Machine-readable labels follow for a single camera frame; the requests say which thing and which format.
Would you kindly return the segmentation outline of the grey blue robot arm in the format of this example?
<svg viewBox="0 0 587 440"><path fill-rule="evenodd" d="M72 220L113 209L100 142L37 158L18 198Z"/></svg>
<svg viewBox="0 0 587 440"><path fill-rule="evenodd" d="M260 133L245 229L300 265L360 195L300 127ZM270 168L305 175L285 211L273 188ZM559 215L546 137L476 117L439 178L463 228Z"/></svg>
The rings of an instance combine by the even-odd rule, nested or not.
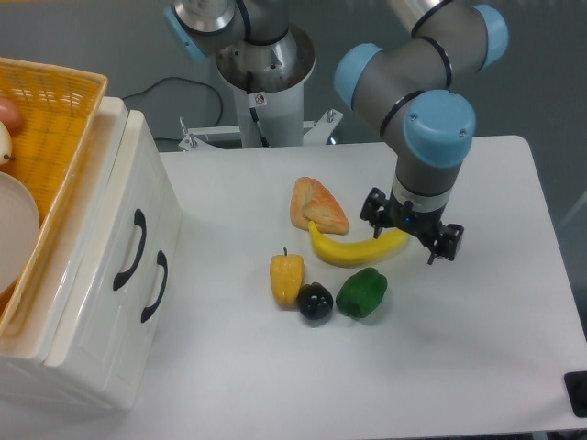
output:
<svg viewBox="0 0 587 440"><path fill-rule="evenodd" d="M476 115L450 91L459 78L500 59L509 33L488 5L394 1L410 33L401 48L360 44L334 74L345 105L396 154L393 186L373 189L360 212L375 234L395 228L432 259L453 260L463 227L441 217L471 148ZM177 1L165 18L193 61L214 58L233 89L246 148L297 146L303 140L303 86L316 64L309 37L283 1Z"/></svg>

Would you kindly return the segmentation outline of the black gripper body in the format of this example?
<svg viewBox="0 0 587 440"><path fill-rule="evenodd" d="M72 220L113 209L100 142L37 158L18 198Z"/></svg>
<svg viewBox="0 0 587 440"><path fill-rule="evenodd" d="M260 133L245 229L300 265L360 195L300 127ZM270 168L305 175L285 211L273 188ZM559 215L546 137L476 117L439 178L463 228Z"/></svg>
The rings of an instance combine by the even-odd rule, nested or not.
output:
<svg viewBox="0 0 587 440"><path fill-rule="evenodd" d="M361 208L360 219L370 223L380 218L384 229L404 231L416 237L427 250L434 241L439 241L443 259L453 261L460 250L464 227L442 223L446 205L444 200L433 202L433 197L402 198L394 192L386 196L380 189L372 188Z"/></svg>

